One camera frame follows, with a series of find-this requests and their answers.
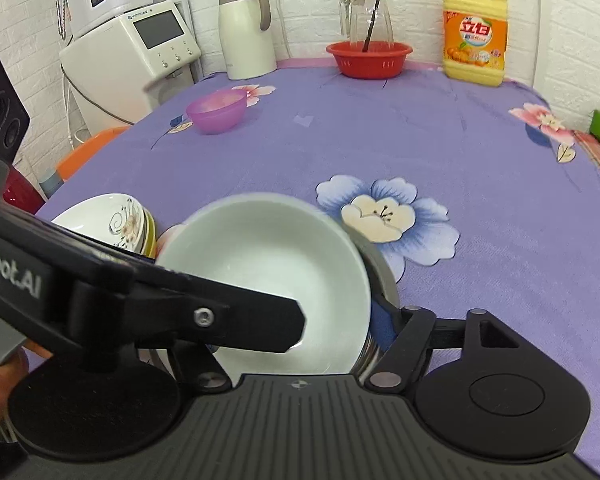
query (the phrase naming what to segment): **human hand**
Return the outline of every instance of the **human hand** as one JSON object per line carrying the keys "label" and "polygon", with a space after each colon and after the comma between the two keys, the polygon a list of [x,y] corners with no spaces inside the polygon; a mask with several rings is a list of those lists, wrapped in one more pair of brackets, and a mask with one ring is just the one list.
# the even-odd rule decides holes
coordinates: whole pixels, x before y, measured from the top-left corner
{"label": "human hand", "polygon": [[[41,357],[49,358],[51,354],[45,349],[32,342],[25,344],[26,348],[37,353]],[[9,361],[0,366],[0,419],[4,415],[4,410],[7,408],[7,400],[9,394],[14,389],[24,376],[29,371],[29,362],[24,351],[18,350]]]}

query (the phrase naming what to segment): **glass pitcher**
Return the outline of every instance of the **glass pitcher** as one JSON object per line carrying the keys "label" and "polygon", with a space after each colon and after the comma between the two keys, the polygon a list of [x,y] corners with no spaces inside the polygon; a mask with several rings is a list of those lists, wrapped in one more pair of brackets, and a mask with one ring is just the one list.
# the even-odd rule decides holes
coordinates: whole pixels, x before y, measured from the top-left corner
{"label": "glass pitcher", "polygon": [[[352,50],[362,51],[374,14],[376,0],[340,0],[340,30],[348,36]],[[380,0],[371,33],[369,52],[386,50],[394,45],[387,0]]]}

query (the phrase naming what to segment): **glass pitcher handle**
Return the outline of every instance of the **glass pitcher handle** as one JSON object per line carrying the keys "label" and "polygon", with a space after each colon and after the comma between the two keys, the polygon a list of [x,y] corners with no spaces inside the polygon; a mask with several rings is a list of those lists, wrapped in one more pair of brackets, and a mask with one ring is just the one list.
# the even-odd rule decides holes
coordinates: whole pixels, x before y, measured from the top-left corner
{"label": "glass pitcher handle", "polygon": [[340,0],[340,33],[349,37],[351,34],[351,3],[352,0]]}

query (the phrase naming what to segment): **orange plastic chair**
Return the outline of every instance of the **orange plastic chair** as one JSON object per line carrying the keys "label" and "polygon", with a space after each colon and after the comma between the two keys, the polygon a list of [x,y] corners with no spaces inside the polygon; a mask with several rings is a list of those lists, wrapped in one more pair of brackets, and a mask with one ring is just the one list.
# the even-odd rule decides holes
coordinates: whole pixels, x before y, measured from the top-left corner
{"label": "orange plastic chair", "polygon": [[99,134],[85,140],[83,144],[75,148],[56,166],[56,170],[58,170],[62,180],[67,181],[103,146],[109,144],[113,139],[119,136],[119,134],[126,132],[128,129],[129,126],[109,128],[107,130],[102,130]]}

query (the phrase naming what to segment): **black stick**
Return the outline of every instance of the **black stick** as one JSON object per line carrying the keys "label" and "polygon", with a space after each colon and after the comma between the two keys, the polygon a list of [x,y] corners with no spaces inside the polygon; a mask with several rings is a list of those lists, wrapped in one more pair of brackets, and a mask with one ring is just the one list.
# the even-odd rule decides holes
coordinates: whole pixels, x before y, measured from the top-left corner
{"label": "black stick", "polygon": [[365,45],[362,47],[362,52],[366,52],[367,50],[369,50],[369,41],[371,41],[371,33],[374,30],[374,23],[376,22],[376,13],[378,12],[378,5],[380,5],[380,0],[376,0],[374,12],[371,14],[371,24],[369,25],[369,31],[366,34]]}

